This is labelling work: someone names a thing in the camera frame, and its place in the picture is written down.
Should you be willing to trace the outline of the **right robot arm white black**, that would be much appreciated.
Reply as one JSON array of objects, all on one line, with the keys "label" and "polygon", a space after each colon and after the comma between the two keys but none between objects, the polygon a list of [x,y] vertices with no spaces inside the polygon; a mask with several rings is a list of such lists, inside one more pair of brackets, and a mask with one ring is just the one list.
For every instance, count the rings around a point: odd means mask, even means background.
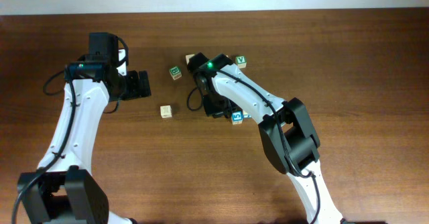
[{"label": "right robot arm white black", "polygon": [[294,185],[309,223],[345,223],[324,182],[320,139],[303,102],[286,101],[245,76],[228,56],[186,56],[186,67],[201,95],[206,115],[236,118],[247,112],[256,122],[265,156]]}]

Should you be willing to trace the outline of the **wooden block blue side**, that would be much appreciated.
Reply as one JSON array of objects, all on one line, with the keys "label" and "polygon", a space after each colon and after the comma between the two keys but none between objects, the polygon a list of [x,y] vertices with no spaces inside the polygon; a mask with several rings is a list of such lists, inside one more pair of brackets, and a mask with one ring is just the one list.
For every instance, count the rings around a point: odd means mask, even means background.
[{"label": "wooden block blue side", "polygon": [[247,119],[247,118],[251,118],[250,114],[248,114],[248,112],[242,110],[242,114],[243,114],[243,118]]}]

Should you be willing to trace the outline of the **plain wooden block top left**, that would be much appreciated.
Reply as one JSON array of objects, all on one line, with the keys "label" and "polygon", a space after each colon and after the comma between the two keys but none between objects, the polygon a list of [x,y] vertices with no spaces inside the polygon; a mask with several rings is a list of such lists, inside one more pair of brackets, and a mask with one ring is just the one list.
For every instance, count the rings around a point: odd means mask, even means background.
[{"label": "plain wooden block top left", "polygon": [[185,55],[186,64],[189,64],[189,63],[190,63],[190,59],[191,59],[193,56],[194,56],[193,54]]}]

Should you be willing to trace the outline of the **wooden block number 2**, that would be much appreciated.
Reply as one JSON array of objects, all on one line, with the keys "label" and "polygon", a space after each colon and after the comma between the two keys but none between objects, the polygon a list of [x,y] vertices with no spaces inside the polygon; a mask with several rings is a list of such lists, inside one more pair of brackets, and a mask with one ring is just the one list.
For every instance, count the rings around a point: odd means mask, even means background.
[{"label": "wooden block number 2", "polygon": [[170,105],[163,105],[160,107],[160,115],[163,119],[172,117],[172,107]]}]

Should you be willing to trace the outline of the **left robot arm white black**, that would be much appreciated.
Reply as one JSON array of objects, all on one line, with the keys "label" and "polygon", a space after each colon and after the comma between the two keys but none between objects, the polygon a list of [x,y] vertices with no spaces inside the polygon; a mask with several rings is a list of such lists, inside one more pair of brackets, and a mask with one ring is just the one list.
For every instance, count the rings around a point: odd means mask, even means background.
[{"label": "left robot arm white black", "polygon": [[128,71],[127,44],[115,34],[89,35],[88,53],[60,71],[64,101],[52,141],[36,171],[17,182],[11,222],[23,205],[31,223],[134,223],[110,210],[91,173],[95,138],[110,102],[151,96],[145,71]]}]

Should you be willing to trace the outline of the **green V wooden block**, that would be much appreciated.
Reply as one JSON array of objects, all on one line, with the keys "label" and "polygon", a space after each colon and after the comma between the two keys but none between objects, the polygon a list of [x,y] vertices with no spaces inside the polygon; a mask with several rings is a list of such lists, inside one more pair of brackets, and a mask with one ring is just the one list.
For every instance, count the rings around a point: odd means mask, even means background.
[{"label": "green V wooden block", "polygon": [[247,59],[245,56],[236,56],[235,57],[235,64],[238,66],[238,68],[245,68],[247,66]]}]

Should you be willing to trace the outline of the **blue 5 wooden block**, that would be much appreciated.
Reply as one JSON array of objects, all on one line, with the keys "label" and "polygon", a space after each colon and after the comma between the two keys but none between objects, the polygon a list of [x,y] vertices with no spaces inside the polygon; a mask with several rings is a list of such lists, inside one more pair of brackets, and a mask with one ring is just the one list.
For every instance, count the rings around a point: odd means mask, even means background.
[{"label": "blue 5 wooden block", "polygon": [[243,122],[243,113],[241,111],[236,111],[231,114],[231,122],[233,125],[238,125]]}]

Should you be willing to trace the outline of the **green B wooden block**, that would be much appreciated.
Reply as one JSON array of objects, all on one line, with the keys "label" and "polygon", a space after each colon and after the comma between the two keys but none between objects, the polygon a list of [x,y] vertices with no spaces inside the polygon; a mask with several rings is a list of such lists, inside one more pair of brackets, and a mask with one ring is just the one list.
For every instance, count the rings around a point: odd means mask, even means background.
[{"label": "green B wooden block", "polygon": [[169,73],[173,80],[177,80],[182,77],[182,71],[178,66],[170,68]]}]

